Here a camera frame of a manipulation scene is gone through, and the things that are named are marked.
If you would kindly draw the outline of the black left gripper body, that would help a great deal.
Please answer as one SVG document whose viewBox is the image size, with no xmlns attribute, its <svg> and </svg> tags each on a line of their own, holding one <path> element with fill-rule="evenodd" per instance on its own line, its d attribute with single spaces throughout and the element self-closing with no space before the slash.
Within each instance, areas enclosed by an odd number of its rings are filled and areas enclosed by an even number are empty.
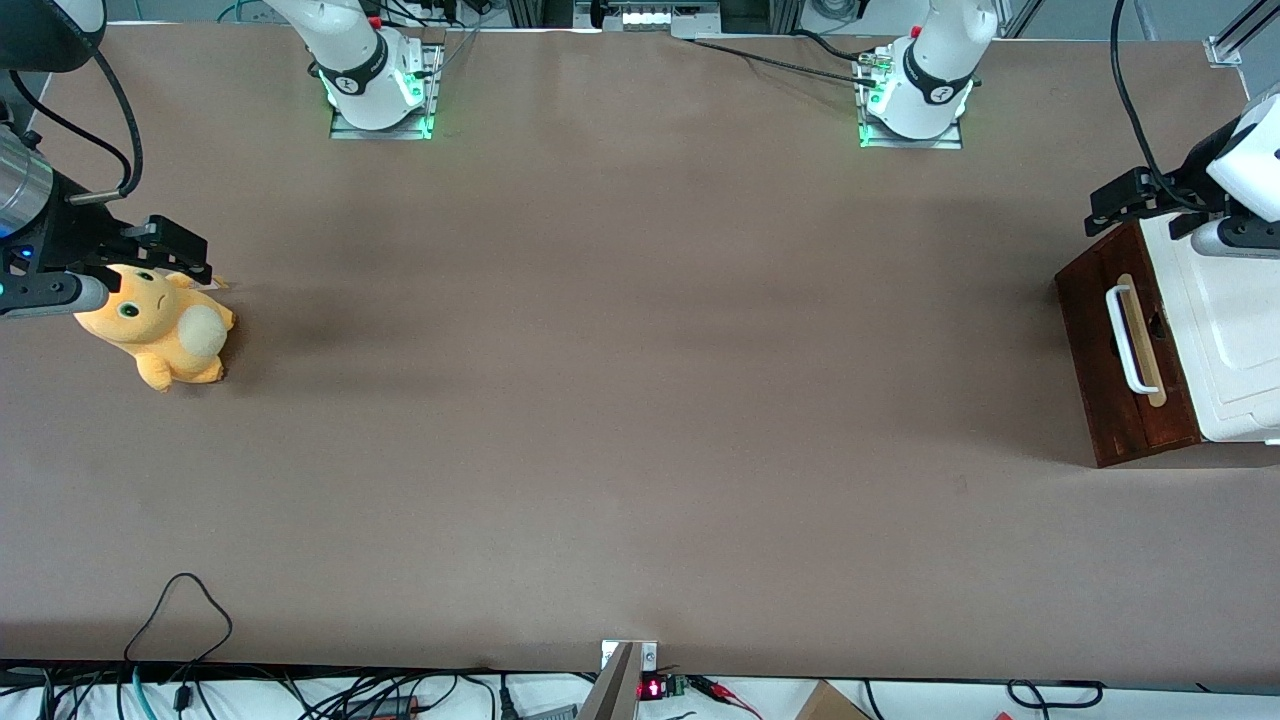
<svg viewBox="0 0 1280 720">
<path fill-rule="evenodd" d="M 1151 167 L 1155 199 L 1149 209 L 1158 214 L 1190 211 L 1215 214 L 1230 208 L 1228 192 L 1208 173 L 1212 160 L 1185 160 L 1176 170 L 1162 173 Z"/>
</svg>

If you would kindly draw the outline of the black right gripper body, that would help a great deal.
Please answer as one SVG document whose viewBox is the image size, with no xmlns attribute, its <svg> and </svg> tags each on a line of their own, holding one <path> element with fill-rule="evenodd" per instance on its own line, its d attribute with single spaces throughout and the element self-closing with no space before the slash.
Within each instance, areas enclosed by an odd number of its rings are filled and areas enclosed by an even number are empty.
<svg viewBox="0 0 1280 720">
<path fill-rule="evenodd" d="M 134 238 L 129 224 L 104 205 L 74 206 L 55 188 L 46 208 L 14 234 L 3 240 L 3 278 L 32 273 L 69 272 L 100 281 L 110 291 L 120 287 L 111 265 L 151 270 L 154 263 Z"/>
</svg>

